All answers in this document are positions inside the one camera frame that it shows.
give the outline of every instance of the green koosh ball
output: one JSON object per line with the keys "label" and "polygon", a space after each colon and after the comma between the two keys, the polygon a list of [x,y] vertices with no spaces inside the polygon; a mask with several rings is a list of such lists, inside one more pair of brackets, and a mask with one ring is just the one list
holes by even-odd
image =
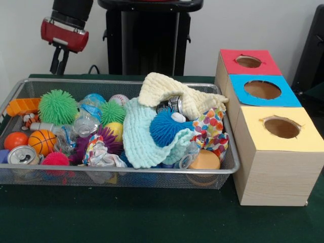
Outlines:
{"label": "green koosh ball", "polygon": [[106,126],[108,123],[121,123],[123,124],[126,111],[125,109],[118,105],[116,101],[111,100],[104,103],[101,107],[101,124]]}
{"label": "green koosh ball", "polygon": [[77,102],[69,92],[51,90],[38,105],[40,120],[55,125],[71,124],[77,115]]}

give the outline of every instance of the wire mesh basket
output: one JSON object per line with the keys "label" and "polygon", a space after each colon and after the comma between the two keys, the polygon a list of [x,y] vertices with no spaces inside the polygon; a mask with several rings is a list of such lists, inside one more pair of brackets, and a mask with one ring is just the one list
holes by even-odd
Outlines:
{"label": "wire mesh basket", "polygon": [[[220,93],[215,85],[187,84],[206,92]],[[0,108],[0,149],[11,132],[21,131],[20,116],[6,114],[8,103],[16,98],[37,98],[52,89],[68,91],[77,101],[90,93],[98,93],[106,100],[115,94],[128,98],[137,97],[142,82],[39,79],[29,78],[16,84]],[[113,186],[113,187],[159,187],[159,188],[211,188],[220,189],[228,176],[239,168],[239,158],[228,117],[223,119],[224,129],[229,135],[229,147],[219,170],[192,169],[133,169],[111,167],[75,167],[0,164],[1,184],[23,185],[71,185],[71,186]]]}

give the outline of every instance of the light blue washcloth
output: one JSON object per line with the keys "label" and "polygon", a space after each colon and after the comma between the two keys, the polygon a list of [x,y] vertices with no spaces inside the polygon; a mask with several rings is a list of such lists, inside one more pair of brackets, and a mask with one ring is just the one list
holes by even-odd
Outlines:
{"label": "light blue washcloth", "polygon": [[138,98],[133,98],[125,104],[125,109],[124,149],[134,168],[150,168],[160,163],[172,165],[183,157],[193,136],[190,129],[179,131],[171,144],[161,148],[155,144],[149,131],[156,116],[154,108],[140,105]]}

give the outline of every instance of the red box lid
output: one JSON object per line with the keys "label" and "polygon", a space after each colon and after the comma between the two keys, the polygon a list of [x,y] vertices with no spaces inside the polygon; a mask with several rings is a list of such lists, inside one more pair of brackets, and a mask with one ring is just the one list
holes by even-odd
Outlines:
{"label": "red box lid", "polygon": [[221,49],[228,74],[282,75],[267,50]]}

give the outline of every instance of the stacked wooden boxes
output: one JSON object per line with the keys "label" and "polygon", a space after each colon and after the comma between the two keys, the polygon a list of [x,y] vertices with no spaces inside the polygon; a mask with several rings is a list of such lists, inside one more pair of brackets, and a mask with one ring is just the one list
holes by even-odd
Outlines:
{"label": "stacked wooden boxes", "polygon": [[269,52],[221,50],[215,83],[229,98],[241,205],[305,205],[324,165],[324,140]]}

